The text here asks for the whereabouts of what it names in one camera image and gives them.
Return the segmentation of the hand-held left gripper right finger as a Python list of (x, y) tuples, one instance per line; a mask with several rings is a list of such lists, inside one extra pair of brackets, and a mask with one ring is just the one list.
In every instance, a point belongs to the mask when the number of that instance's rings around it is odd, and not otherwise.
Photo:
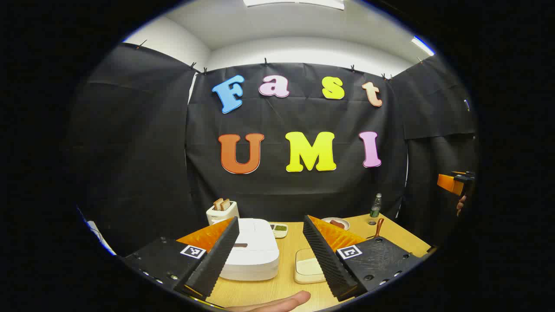
[(339, 302), (375, 293), (424, 261), (384, 237), (363, 239), (310, 215), (303, 235)]

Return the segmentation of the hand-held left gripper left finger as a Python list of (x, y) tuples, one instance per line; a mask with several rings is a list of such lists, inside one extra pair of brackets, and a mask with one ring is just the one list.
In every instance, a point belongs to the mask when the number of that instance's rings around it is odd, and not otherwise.
[(228, 218), (178, 240), (159, 237), (124, 257), (124, 263), (169, 292), (206, 299), (238, 234), (238, 217)]

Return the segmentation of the white rice cooker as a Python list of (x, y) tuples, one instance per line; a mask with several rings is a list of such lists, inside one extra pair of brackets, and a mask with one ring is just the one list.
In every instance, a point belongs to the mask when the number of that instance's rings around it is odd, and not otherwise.
[(268, 221), (238, 219), (239, 234), (220, 278), (242, 282), (270, 280), (278, 275), (280, 251)]

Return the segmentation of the white round plate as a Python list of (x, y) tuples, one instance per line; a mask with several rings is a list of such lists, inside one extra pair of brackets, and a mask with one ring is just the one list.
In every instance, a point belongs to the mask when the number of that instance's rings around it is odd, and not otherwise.
[(327, 223), (331, 223), (341, 229), (344, 229), (346, 231), (349, 230), (349, 222), (343, 218), (337, 218), (337, 217), (327, 217), (327, 218), (323, 218), (323, 221), (327, 222)]

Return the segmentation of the white toaster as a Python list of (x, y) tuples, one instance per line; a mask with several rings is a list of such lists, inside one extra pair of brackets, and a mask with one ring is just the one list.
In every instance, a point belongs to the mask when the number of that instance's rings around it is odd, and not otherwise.
[(232, 200), (230, 201), (232, 205), (226, 211), (215, 211), (213, 209), (213, 206), (206, 211), (206, 217), (208, 219), (209, 225), (213, 225), (214, 223), (224, 221), (228, 218), (240, 217), (238, 213), (237, 203)]

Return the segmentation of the small ceiling light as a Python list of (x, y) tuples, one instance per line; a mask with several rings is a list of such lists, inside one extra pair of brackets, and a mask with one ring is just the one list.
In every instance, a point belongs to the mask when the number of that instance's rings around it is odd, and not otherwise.
[(424, 51), (427, 55), (429, 56), (435, 55), (435, 52), (420, 38), (413, 37), (411, 39), (411, 42), (414, 43), (414, 45), (416, 45), (418, 48), (422, 49), (422, 51)]

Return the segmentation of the long ceiling light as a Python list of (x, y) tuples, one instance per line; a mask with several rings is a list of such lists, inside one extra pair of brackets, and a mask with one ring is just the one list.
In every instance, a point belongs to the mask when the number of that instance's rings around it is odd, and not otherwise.
[(335, 10), (345, 10), (345, 0), (242, 0), (247, 7), (270, 4), (306, 4)]

